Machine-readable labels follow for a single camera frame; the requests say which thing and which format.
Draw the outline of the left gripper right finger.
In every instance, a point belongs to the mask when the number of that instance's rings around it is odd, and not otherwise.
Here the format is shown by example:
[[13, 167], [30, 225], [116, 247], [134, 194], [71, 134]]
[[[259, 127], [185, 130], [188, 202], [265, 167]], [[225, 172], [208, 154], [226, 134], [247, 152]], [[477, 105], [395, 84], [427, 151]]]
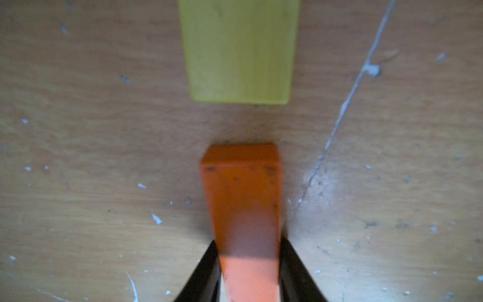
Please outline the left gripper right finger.
[[280, 301], [327, 302], [290, 241], [280, 242], [279, 292]]

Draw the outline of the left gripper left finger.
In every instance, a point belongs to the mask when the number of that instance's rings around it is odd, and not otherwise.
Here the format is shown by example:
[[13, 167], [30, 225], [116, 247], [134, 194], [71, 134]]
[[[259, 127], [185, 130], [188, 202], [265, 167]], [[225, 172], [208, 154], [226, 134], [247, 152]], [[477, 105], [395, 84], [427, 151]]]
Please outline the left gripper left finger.
[[221, 266], [213, 240], [175, 302], [219, 302]]

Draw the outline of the dark orange block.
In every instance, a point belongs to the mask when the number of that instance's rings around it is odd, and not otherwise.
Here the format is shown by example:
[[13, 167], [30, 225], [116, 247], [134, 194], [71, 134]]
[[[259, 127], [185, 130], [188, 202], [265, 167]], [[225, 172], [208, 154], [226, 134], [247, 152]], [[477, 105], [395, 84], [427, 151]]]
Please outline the dark orange block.
[[212, 145], [200, 165], [229, 301], [279, 301], [282, 165], [273, 143]]

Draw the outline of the yellow-green block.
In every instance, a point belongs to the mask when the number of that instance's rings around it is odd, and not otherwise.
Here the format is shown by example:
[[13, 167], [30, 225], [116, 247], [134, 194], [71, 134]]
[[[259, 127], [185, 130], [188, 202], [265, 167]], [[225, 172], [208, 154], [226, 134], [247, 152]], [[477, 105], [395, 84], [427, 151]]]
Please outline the yellow-green block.
[[190, 97], [287, 104], [300, 1], [178, 1]]

